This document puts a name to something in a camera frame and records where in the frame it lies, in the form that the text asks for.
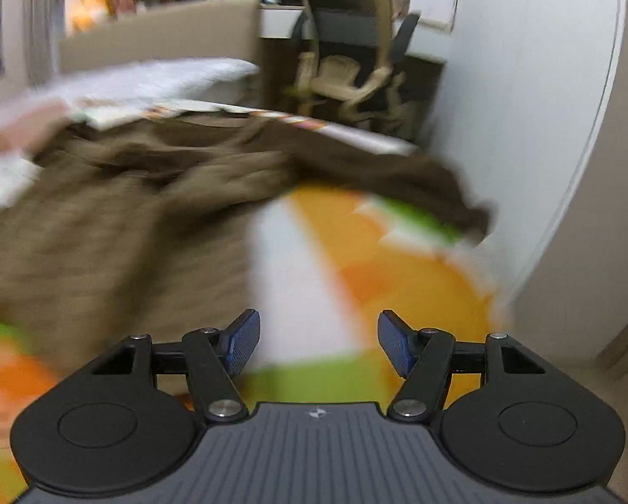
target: curtain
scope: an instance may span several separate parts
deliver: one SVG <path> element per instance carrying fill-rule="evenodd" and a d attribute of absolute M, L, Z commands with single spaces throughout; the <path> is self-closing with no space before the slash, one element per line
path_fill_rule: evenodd
<path fill-rule="evenodd" d="M 43 85 L 55 67 L 56 32 L 63 23 L 64 0 L 24 0 L 24 49 L 29 83 Z"/>

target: office chair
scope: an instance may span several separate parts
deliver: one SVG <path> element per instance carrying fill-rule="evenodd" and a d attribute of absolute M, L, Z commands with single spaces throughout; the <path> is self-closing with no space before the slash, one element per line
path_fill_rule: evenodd
<path fill-rule="evenodd" d="M 312 39 L 296 75 L 298 113 L 310 116 L 314 105 L 338 100 L 342 122 L 379 121 L 382 132 L 398 127 L 405 82 L 400 64 L 419 14 L 409 14 L 393 37 L 392 0 L 303 2 L 291 39 L 299 44 L 307 21 Z"/>

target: headboard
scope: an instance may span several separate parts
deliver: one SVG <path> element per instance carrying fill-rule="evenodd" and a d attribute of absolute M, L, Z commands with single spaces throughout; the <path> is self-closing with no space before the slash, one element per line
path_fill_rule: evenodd
<path fill-rule="evenodd" d="M 59 41 L 64 74 L 150 59 L 230 57 L 259 63 L 260 0 L 171 3 Z"/>

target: white desk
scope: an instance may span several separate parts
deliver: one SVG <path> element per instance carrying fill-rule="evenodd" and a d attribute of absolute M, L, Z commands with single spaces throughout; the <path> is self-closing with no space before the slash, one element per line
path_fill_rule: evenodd
<path fill-rule="evenodd" d="M 264 8 L 262 37 L 290 38 L 290 33 L 299 15 L 299 9 Z M 396 21 L 394 23 L 396 32 L 400 27 L 400 22 Z M 430 62 L 444 64 L 449 57 L 450 42 L 451 37 L 448 32 L 419 23 L 407 48 L 407 54 Z"/>

